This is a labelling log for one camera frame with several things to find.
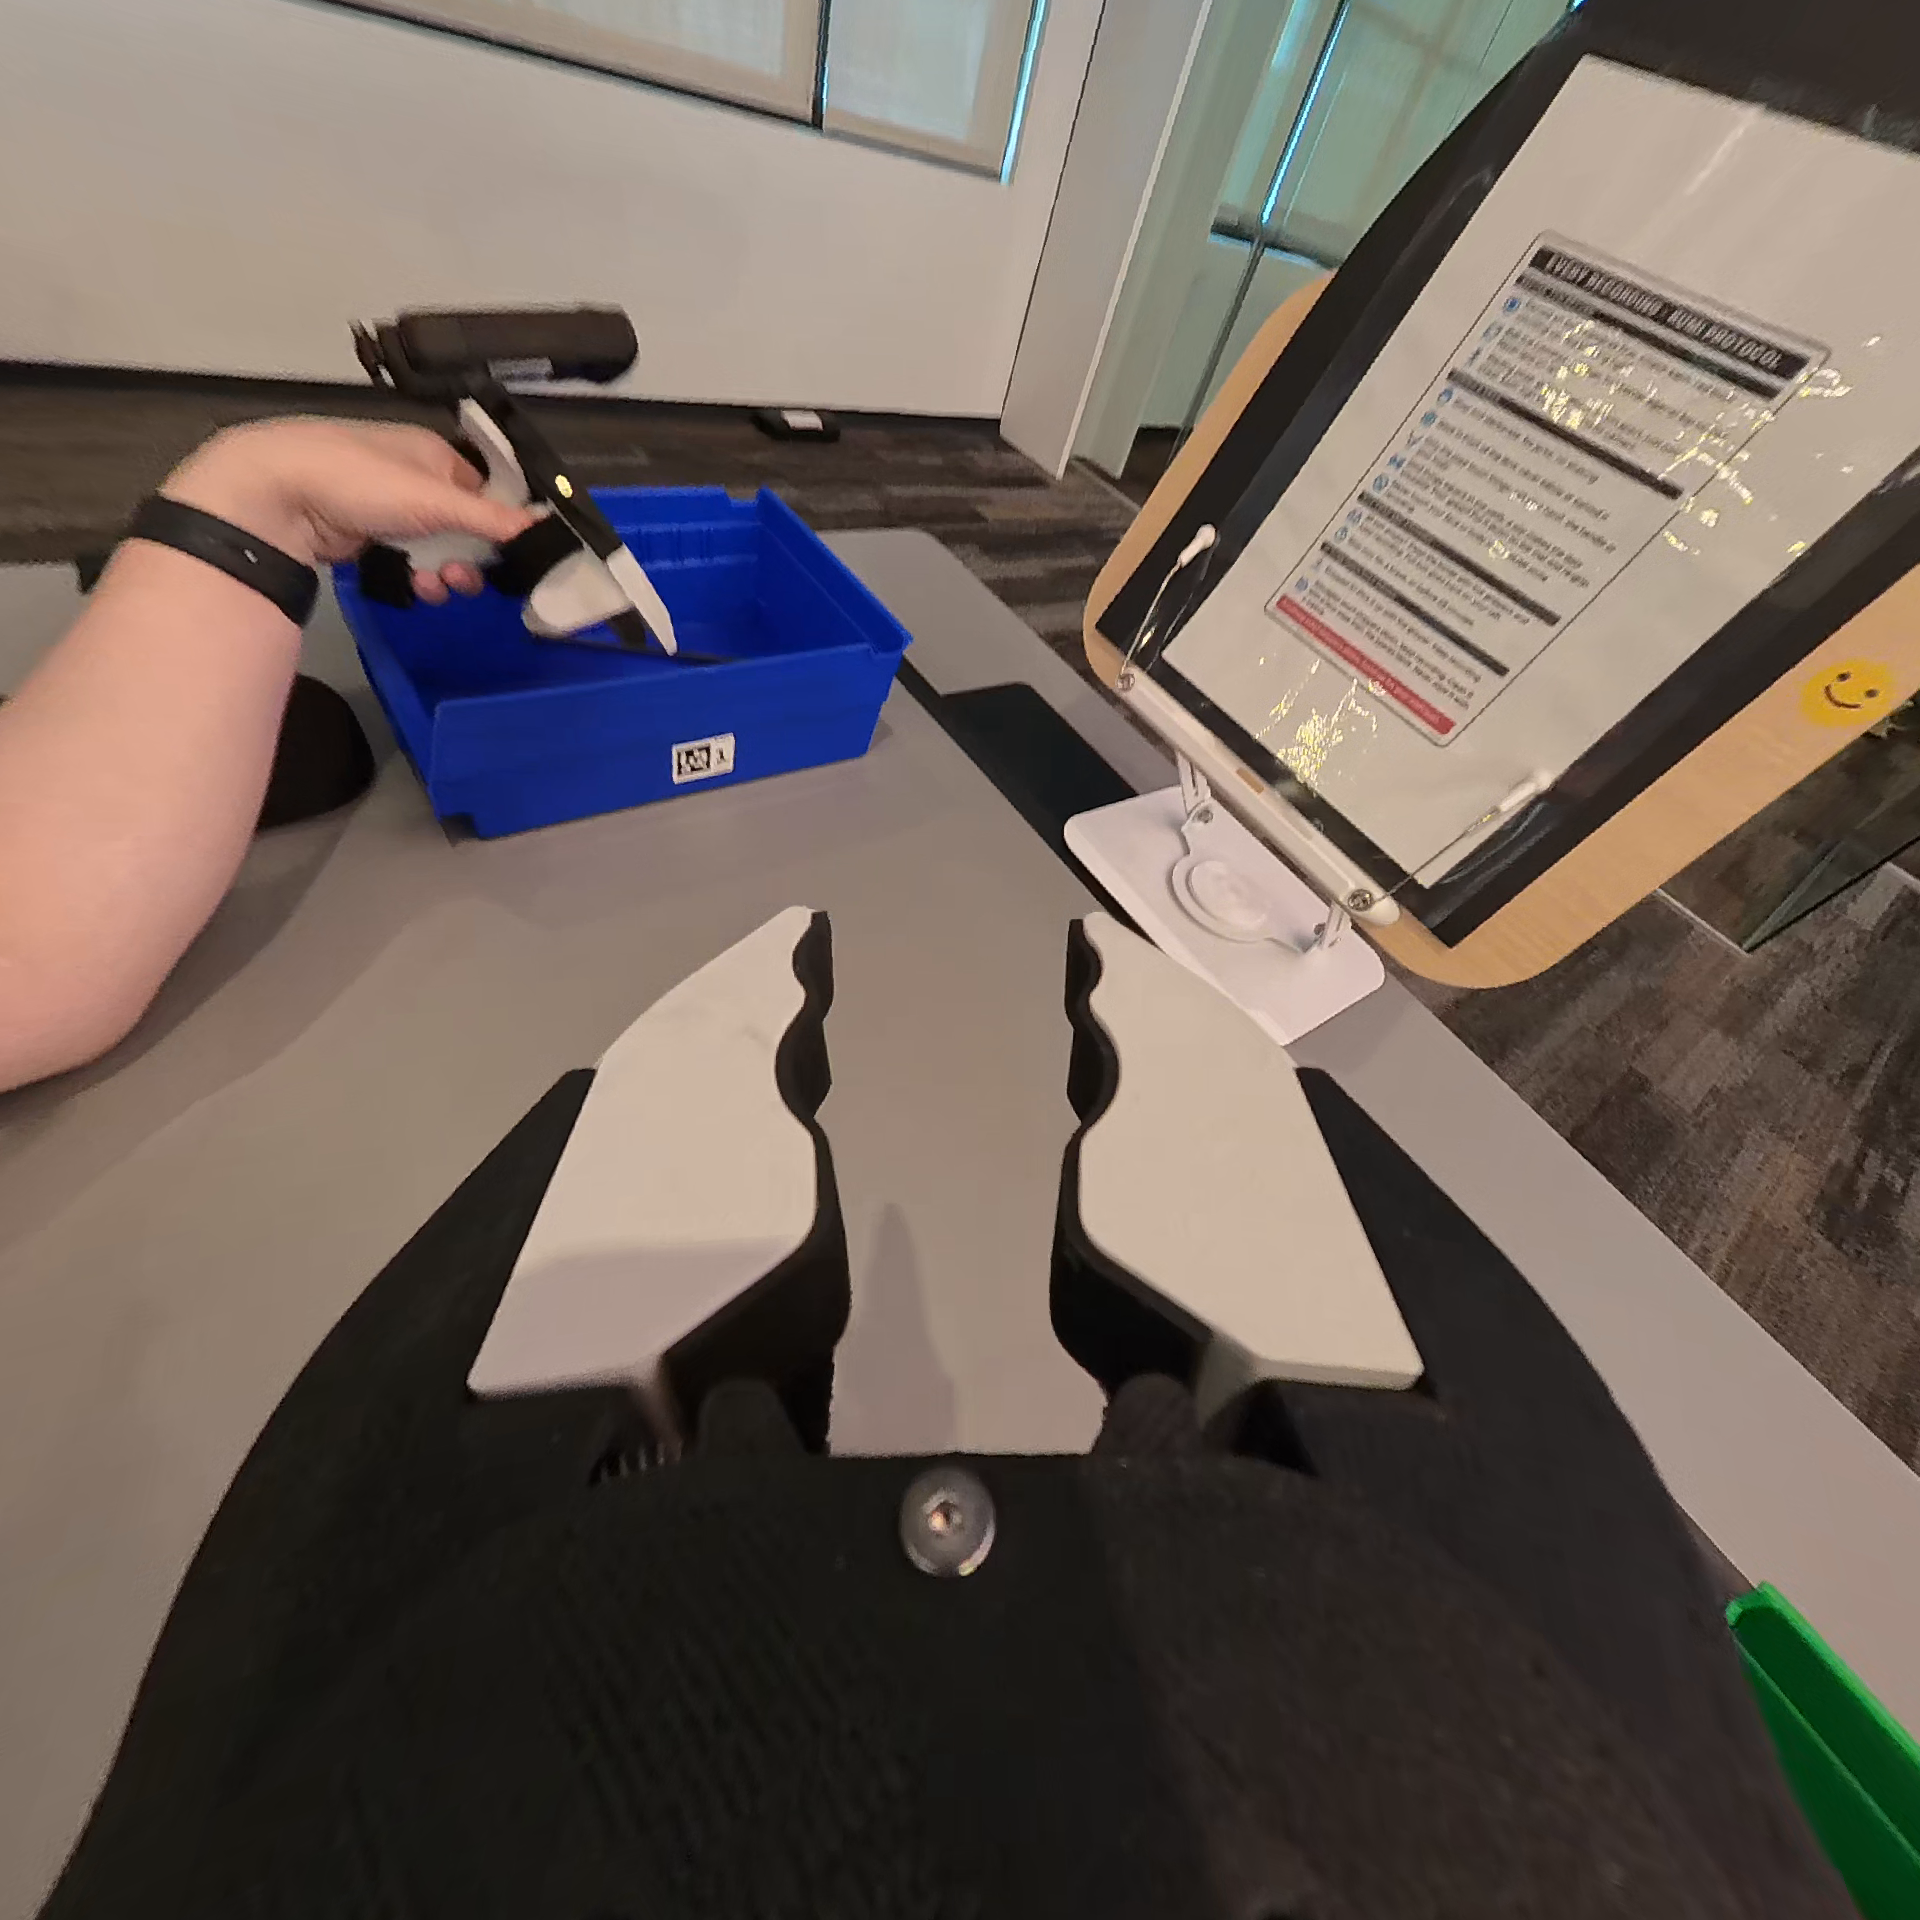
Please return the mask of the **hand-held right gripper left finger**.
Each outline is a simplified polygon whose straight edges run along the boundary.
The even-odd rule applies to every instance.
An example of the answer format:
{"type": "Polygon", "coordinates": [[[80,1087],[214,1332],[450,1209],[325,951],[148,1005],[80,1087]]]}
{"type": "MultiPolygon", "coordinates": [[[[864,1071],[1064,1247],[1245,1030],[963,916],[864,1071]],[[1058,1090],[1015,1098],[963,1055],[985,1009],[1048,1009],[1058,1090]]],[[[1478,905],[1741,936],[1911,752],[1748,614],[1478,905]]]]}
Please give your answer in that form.
{"type": "Polygon", "coordinates": [[[829,1443],[850,1327],[829,1098],[829,916],[792,905],[596,1060],[465,1371],[475,1401],[612,1387],[684,1447],[723,1380],[829,1443]]]}

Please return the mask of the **interior wall window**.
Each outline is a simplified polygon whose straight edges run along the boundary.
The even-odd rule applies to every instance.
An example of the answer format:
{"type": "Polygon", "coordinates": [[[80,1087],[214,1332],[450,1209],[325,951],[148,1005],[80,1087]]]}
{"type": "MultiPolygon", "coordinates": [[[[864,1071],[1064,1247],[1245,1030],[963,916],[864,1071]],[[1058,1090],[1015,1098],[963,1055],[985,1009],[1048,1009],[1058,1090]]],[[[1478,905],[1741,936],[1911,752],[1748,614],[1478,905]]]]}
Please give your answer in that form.
{"type": "Polygon", "coordinates": [[[1048,5],[349,5],[1003,181],[1048,5]]]}

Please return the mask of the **black wristband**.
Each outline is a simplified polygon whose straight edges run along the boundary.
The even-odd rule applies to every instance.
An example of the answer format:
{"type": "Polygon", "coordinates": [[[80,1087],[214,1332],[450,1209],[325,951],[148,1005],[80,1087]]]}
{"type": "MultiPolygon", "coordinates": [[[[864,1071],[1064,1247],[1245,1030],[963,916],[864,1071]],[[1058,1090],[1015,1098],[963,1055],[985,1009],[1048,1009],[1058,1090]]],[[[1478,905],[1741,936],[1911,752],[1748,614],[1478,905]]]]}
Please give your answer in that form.
{"type": "Polygon", "coordinates": [[[225,515],[154,495],[130,513],[116,547],[135,542],[192,559],[253,590],[298,631],[302,631],[315,610],[319,573],[225,515]]]}

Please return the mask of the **person's left forearm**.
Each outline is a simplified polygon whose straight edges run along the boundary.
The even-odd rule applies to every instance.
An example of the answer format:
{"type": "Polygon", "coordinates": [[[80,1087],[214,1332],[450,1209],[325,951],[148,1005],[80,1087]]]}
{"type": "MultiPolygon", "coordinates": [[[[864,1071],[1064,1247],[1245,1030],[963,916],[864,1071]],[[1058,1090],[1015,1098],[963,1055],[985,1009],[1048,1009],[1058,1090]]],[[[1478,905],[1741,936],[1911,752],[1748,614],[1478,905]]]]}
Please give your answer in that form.
{"type": "Polygon", "coordinates": [[[298,659],[264,596],[125,542],[4,699],[4,1090],[154,1005],[250,848],[298,659]]]}

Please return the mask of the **green plastic bin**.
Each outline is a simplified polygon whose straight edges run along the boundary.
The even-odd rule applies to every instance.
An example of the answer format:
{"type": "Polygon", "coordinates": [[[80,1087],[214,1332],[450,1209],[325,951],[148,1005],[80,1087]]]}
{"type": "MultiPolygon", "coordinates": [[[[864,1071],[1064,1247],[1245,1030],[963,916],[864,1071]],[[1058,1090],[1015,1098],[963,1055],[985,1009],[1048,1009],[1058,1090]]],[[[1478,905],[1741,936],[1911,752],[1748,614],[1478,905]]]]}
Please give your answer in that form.
{"type": "Polygon", "coordinates": [[[1861,1916],[1915,1916],[1915,1742],[1777,1588],[1727,1605],[1772,1746],[1861,1916]]]}

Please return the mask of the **white stand base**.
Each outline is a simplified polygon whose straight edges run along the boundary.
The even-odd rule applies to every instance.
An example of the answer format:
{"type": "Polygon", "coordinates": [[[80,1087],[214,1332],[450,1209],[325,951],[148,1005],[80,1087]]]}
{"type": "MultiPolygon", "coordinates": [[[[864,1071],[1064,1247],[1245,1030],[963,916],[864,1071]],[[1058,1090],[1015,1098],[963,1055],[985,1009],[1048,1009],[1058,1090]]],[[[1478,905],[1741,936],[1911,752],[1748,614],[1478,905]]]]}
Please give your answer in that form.
{"type": "Polygon", "coordinates": [[[1275,1044],[1332,1022],[1383,982],[1344,907],[1282,867],[1209,782],[1073,815],[1064,848],[1139,935],[1254,1019],[1275,1044]]]}

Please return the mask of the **grey desk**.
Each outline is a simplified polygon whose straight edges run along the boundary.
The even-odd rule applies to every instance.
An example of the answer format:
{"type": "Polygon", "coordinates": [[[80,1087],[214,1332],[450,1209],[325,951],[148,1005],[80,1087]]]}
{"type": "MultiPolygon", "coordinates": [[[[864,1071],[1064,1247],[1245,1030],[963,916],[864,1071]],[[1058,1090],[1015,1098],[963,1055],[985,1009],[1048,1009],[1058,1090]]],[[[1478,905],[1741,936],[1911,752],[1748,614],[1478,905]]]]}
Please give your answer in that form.
{"type": "MultiPolygon", "coordinates": [[[[1089,895],[893,690],[864,758],[446,841],[411,768],[264,836],[154,1014],[4,1098],[4,1916],[34,1916],[250,1440],[520,1118],[787,905],[829,916],[839,1452],[1066,1452],[1048,1255],[1089,895]]],[[[1669,1492],[1915,1735],[1915,1473],[1402,982],[1292,1044],[1580,1342],[1669,1492]]]]}

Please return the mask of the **black wrist rest pad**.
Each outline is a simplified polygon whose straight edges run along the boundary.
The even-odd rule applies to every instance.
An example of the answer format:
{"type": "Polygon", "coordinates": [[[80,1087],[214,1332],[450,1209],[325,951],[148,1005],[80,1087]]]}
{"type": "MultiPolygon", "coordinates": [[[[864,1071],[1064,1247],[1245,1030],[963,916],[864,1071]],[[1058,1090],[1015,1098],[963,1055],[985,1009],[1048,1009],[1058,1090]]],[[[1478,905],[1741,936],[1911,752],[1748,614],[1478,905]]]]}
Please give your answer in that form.
{"type": "Polygon", "coordinates": [[[253,833],[295,830],[351,807],[374,778],[369,735],[349,699],[298,674],[279,711],[253,833]]]}

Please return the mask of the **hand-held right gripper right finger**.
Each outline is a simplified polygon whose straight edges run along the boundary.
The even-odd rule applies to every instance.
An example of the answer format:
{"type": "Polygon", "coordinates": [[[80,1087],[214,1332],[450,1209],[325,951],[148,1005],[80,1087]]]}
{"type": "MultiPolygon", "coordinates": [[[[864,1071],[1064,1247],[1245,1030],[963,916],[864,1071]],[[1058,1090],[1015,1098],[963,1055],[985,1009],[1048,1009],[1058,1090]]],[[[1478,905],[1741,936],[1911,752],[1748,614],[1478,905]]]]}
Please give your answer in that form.
{"type": "Polygon", "coordinates": [[[1052,1332],[1107,1404],[1198,1421],[1268,1385],[1415,1391],[1422,1360],[1302,1075],[1224,992],[1089,910],[1064,951],[1052,1332]]]}

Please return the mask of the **instruction sheet in clear holder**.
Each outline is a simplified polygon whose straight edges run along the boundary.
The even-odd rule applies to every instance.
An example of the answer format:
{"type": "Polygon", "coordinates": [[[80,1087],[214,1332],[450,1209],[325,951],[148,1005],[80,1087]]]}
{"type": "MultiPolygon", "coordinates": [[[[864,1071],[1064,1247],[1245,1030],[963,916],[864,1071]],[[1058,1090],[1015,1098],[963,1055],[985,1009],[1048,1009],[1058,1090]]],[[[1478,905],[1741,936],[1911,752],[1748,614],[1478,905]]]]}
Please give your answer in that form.
{"type": "Polygon", "coordinates": [[[1915,148],[1540,49],[1209,464],[1144,694],[1457,946],[1915,565],[1915,148]]]}

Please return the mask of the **blue plastic bin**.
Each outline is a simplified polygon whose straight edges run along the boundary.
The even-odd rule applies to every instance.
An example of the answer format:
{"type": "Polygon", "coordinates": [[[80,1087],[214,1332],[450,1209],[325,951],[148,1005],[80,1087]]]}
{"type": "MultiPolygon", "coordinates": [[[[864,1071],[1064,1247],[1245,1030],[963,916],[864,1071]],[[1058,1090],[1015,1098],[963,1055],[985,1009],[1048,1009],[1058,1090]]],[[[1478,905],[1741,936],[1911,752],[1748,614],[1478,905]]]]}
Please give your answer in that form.
{"type": "Polygon", "coordinates": [[[911,648],[904,624],[769,490],[596,486],[659,585],[679,668],[525,634],[483,590],[388,610],[333,570],[333,599],[430,815],[492,841],[738,782],[862,758],[911,648]]]}

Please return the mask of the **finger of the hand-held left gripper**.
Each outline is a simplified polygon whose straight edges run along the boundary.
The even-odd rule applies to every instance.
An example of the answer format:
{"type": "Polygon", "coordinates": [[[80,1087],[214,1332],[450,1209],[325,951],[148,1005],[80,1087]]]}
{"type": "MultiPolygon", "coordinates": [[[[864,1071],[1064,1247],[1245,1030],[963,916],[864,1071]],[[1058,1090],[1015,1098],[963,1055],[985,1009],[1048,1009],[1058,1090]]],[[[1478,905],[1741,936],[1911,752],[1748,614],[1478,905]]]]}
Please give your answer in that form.
{"type": "Polygon", "coordinates": [[[679,634],[671,624],[671,610],[667,609],[659,588],[643,573],[627,547],[617,547],[603,570],[620,590],[620,610],[607,619],[607,627],[620,640],[624,650],[657,652],[667,659],[679,659],[679,634]]]}
{"type": "Polygon", "coordinates": [[[563,559],[523,601],[523,624],[542,640],[581,637],[617,619],[617,579],[600,559],[563,559]]]}

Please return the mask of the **person's left hand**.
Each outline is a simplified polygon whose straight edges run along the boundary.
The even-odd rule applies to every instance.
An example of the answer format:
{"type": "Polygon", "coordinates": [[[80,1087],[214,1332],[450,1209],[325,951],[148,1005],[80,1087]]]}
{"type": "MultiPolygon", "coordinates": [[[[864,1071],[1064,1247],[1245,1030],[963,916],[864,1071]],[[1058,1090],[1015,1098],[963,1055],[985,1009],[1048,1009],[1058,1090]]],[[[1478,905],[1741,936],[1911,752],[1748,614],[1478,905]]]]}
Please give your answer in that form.
{"type": "Polygon", "coordinates": [[[401,422],[266,418],[219,432],[164,484],[302,565],[351,562],[365,547],[459,535],[498,549],[535,515],[491,500],[438,432],[401,422]]]}

